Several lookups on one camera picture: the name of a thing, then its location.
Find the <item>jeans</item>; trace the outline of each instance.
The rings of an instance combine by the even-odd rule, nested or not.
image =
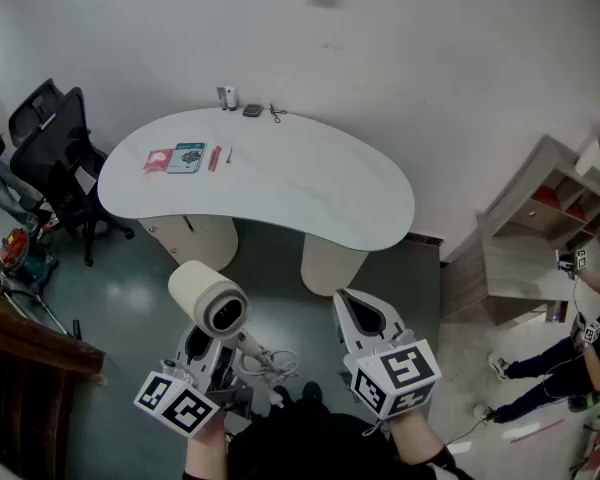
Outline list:
[[[549,376],[544,382],[527,391],[512,404],[496,409],[492,415],[493,421],[508,423],[543,405],[593,391],[584,357],[576,352],[571,338],[559,341],[539,356],[511,363],[506,371],[510,379],[544,377],[547,373]]]
[[[16,201],[9,191],[9,187],[14,189],[20,197],[28,197],[35,201],[42,199],[40,192],[18,178],[0,160],[0,208],[9,213],[18,222],[24,224],[29,232],[35,231],[38,226],[38,217],[20,206],[20,203]]]

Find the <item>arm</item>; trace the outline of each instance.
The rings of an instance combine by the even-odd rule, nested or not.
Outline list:
[[[427,462],[444,449],[444,443],[433,433],[420,411],[406,412],[390,419],[389,429],[400,460],[405,464]]]
[[[584,351],[584,362],[587,365],[593,389],[600,391],[600,358],[593,347],[590,346]]]
[[[578,277],[582,279],[584,284],[591,288],[594,292],[600,294],[600,274],[592,272],[586,268],[579,270],[577,273]]]
[[[224,437],[224,411],[211,418],[187,446],[186,474],[202,480],[227,478],[227,442]]]

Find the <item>table leg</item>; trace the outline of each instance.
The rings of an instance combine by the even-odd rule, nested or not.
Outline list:
[[[181,265],[198,260],[222,270],[238,251],[238,233],[231,217],[175,215],[140,222]]]
[[[316,295],[331,297],[339,288],[349,286],[368,255],[368,252],[305,235],[300,268],[302,281]]]

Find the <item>white sneaker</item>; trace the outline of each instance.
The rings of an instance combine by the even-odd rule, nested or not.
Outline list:
[[[509,368],[509,363],[507,363],[501,357],[497,357],[493,352],[489,354],[487,360],[489,361],[489,366],[491,369],[496,372],[499,381],[509,378],[507,377],[507,368]]]
[[[490,421],[493,409],[486,404],[477,403],[473,406],[473,417],[478,421]]]

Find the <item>white kidney-shaped table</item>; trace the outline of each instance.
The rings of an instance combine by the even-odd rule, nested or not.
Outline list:
[[[302,232],[302,279],[331,296],[349,285],[369,252],[407,234],[413,192],[397,165],[351,135],[293,114],[280,120],[218,108],[149,123],[107,159],[100,201],[113,215],[139,219],[179,263],[197,259],[215,270],[238,249],[233,217]],[[198,172],[145,173],[150,151],[187,142],[207,144]],[[222,151],[211,172],[216,146]]]

